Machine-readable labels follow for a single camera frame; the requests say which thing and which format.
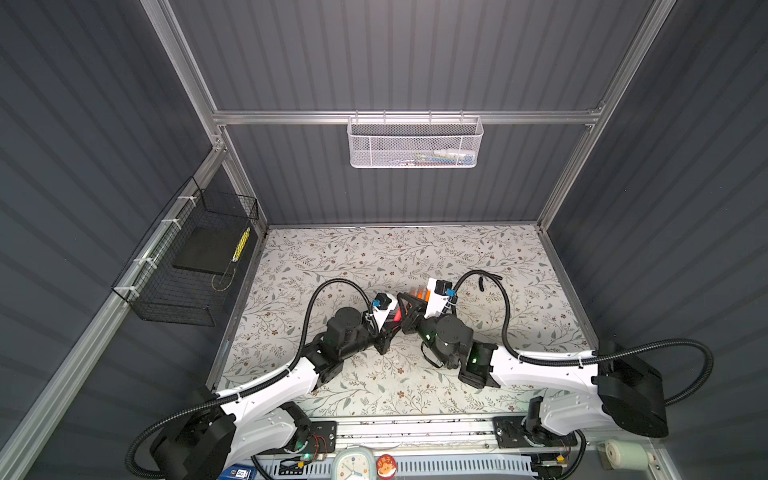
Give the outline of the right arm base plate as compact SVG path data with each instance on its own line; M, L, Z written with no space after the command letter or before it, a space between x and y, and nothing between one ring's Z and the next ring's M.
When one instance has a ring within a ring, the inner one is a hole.
M500 448L558 448L570 449L579 444L574 433L559 436L543 427L535 427L531 433L526 429L526 415L503 415L491 419L492 430Z

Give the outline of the orange marker pen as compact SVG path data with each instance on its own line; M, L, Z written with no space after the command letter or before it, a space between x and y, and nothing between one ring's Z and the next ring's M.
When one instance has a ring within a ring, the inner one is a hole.
M418 299L424 300L425 302L429 301L431 292L426 288L418 288L413 293L413 296L415 296Z

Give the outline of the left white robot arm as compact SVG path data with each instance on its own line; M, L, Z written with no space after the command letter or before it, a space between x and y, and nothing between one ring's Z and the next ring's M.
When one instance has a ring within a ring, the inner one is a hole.
M339 309L326 330L301 351L295 366L238 388L212 401L232 401L184 414L162 429L150 447L162 479L216 479L224 471L266 451L301 450L311 422L295 400L329 382L344 361L374 346L385 353L402 314L394 304L370 312Z

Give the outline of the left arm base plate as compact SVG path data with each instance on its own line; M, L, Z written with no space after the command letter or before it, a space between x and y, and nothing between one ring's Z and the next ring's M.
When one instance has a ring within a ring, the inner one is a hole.
M261 455L329 454L336 449L338 423L336 421L312 421L309 426L299 427L283 447L261 452Z

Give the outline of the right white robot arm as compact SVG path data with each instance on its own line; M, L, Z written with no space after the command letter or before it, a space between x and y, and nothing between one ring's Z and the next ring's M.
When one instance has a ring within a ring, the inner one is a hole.
M457 316L429 308L422 299L400 294L397 300L401 330L418 334L432 352L429 361L457 370L462 383L476 389L532 385L565 393L531 399L522 426L530 436L562 437L611 425L649 438L669 433L661 374L637 357L589 365L589 351L541 352L540 361L573 360L575 364L535 365L501 346L474 340L474 331Z

